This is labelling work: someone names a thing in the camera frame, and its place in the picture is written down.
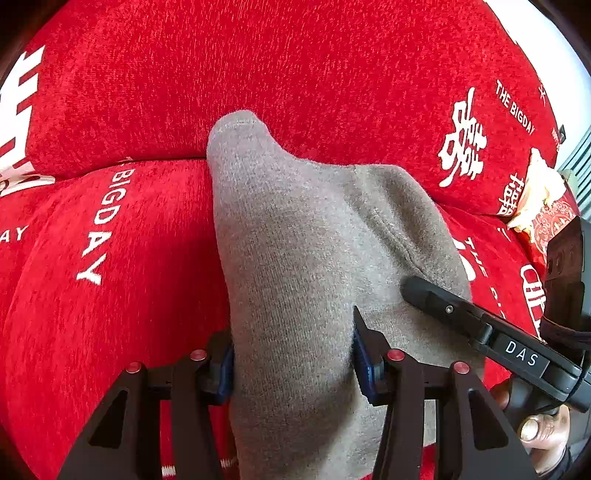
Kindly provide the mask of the person's right hand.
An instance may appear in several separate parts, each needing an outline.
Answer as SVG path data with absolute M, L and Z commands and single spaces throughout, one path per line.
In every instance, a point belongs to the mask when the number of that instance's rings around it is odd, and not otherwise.
M 538 412 L 536 402 L 541 396 L 519 378 L 494 386 L 490 393 L 516 427 L 536 473 L 549 478 L 561 469 L 571 430 L 569 407 L 543 404 Z

